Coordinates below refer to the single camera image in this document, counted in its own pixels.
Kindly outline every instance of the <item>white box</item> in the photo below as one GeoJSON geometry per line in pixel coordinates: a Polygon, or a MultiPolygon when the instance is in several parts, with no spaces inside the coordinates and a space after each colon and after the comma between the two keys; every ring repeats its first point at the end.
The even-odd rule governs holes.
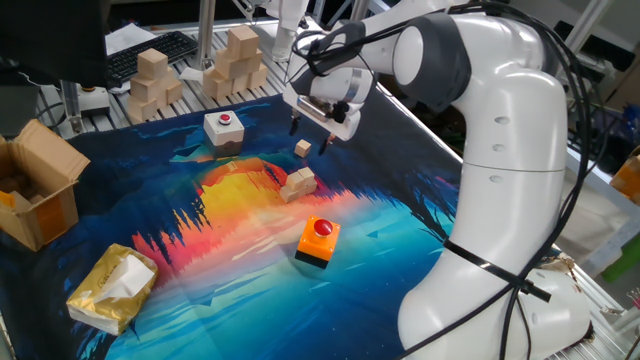
{"type": "Polygon", "coordinates": [[[222,111],[204,116],[204,131],[208,146],[215,157],[238,155],[242,149],[244,126],[233,111],[222,111]]]}

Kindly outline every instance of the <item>keyboard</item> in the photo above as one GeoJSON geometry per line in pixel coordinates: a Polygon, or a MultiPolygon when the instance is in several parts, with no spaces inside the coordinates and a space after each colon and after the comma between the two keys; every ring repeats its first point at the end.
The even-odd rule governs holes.
{"type": "Polygon", "coordinates": [[[131,79],[138,72],[138,54],[151,48],[167,55],[169,64],[172,64],[195,54],[198,43],[180,31],[174,31],[111,54],[107,57],[109,82],[122,86],[123,82],[131,79]]]}

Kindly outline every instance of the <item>colorful mat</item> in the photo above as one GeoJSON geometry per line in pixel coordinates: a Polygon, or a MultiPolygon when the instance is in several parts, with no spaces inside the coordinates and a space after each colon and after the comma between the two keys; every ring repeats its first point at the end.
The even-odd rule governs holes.
{"type": "Polygon", "coordinates": [[[389,359],[404,295],[453,226],[461,165],[379,92],[349,142],[317,155],[310,121],[288,135],[281,97],[232,106],[242,154],[213,161],[204,113],[74,138],[91,165],[80,223],[38,253],[0,242],[0,311],[19,359],[389,359]],[[301,138],[312,152],[293,154],[301,138]],[[285,204],[309,166],[318,190],[285,204]],[[294,259],[309,214],[342,225],[326,270],[294,259]],[[120,337],[71,320],[65,301],[112,243],[160,275],[120,337]]]}

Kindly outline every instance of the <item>red button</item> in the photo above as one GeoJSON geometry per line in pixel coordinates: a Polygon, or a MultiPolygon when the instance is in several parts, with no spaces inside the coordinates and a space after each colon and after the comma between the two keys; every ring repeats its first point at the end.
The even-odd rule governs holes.
{"type": "Polygon", "coordinates": [[[333,225],[331,225],[331,222],[327,220],[320,219],[316,220],[313,224],[313,229],[316,231],[316,235],[325,237],[331,234],[333,231],[333,225]]]}

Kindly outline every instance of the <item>monitor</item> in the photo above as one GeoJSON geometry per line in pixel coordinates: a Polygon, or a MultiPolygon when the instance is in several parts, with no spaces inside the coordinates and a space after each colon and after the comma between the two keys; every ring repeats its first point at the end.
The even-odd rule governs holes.
{"type": "Polygon", "coordinates": [[[58,80],[107,87],[101,5],[101,0],[0,1],[0,57],[58,80]]]}

